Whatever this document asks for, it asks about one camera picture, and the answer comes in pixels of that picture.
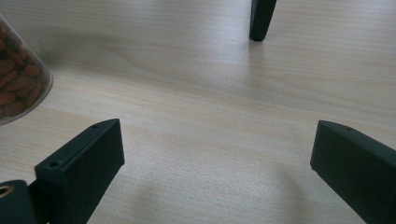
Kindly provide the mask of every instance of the wood grain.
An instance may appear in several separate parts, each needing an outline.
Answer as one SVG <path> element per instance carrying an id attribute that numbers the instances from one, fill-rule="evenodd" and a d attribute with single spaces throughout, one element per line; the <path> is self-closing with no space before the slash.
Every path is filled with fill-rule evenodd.
<path id="1" fill-rule="evenodd" d="M 90 223 L 363 223 L 309 166 L 319 119 L 396 148 L 396 3 L 3 0 L 54 75 L 0 127 L 0 182 L 119 118 L 126 164 Z"/>

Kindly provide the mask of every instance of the black plastic part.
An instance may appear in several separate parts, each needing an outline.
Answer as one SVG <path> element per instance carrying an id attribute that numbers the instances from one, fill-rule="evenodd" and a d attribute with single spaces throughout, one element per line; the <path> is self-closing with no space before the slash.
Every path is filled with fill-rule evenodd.
<path id="1" fill-rule="evenodd" d="M 347 126 L 322 120 L 311 166 L 366 223 L 396 223 L 395 150 Z"/>
<path id="2" fill-rule="evenodd" d="M 40 190 L 37 180 L 29 185 L 29 193 L 32 199 L 33 208 L 35 209 L 37 224 L 47 224 L 54 214 L 53 206 L 50 202 L 50 196 L 48 193 Z"/>
<path id="3" fill-rule="evenodd" d="M 50 223 L 86 223 L 124 164 L 120 121 L 92 125 L 35 167 L 51 198 Z"/>
<path id="4" fill-rule="evenodd" d="M 0 184 L 0 223 L 37 224 L 29 189 L 23 180 Z"/>
<path id="5" fill-rule="evenodd" d="M 252 0 L 250 15 L 250 39 L 263 41 L 274 14 L 276 0 Z"/>
<path id="6" fill-rule="evenodd" d="M 87 223 L 123 164 L 120 121 L 94 124 L 40 162 L 29 187 L 0 183 L 0 224 Z"/>

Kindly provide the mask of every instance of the wooden table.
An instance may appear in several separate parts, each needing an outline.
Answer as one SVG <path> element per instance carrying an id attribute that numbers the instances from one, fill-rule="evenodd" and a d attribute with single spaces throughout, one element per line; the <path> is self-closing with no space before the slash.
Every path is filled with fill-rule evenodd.
<path id="1" fill-rule="evenodd" d="M 0 182 L 95 122 L 126 157 L 90 223 L 363 223 L 309 165 L 318 120 L 396 148 L 396 3 L 2 0 L 54 85 L 0 127 Z"/>

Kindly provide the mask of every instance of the screw hole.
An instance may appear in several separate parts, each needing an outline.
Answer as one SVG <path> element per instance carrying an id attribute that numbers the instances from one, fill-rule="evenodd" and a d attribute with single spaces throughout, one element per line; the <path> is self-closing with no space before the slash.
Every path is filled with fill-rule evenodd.
<path id="1" fill-rule="evenodd" d="M 14 186 L 5 185 L 0 187 L 0 198 L 6 197 L 10 192 L 14 190 Z"/>
<path id="2" fill-rule="evenodd" d="M 53 161 L 52 163 L 49 164 L 50 168 L 56 168 L 62 165 L 62 161 Z"/>

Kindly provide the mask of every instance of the clear plastic container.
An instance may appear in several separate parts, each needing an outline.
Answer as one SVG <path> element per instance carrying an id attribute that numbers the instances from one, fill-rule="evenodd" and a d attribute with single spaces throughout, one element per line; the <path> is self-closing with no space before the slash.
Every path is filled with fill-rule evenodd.
<path id="1" fill-rule="evenodd" d="M 0 14 L 0 125 L 34 109 L 51 86 L 49 70 Z"/>

